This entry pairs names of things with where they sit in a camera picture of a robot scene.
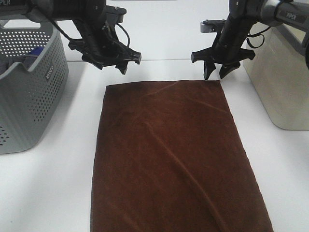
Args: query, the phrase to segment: white table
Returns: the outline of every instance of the white table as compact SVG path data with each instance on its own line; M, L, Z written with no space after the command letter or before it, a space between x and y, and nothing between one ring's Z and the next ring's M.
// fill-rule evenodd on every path
M227 0L111 1L127 8L123 26L141 65L127 74L69 62L63 97L44 135L31 150L0 155L1 232L89 232L91 178L105 87L134 81L202 80L203 63L192 51L210 46L214 35L200 21L226 18ZM74 37L68 22L60 25ZM68 60L81 55L65 44ZM212 79L218 79L215 71ZM264 197L275 232L309 228L309 131L274 126L243 67L222 81L241 140Z

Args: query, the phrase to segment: brown cloth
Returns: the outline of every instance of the brown cloth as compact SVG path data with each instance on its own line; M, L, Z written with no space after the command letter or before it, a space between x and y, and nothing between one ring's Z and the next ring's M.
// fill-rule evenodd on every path
M220 82L108 86L92 232L272 232Z

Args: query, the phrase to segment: gray laundry basket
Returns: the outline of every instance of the gray laundry basket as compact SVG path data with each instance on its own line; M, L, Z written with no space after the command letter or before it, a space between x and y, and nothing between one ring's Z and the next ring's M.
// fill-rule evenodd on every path
M68 65L57 29L0 28L0 60L44 50L27 70L14 63L0 75L0 154L34 146L42 136L61 98Z

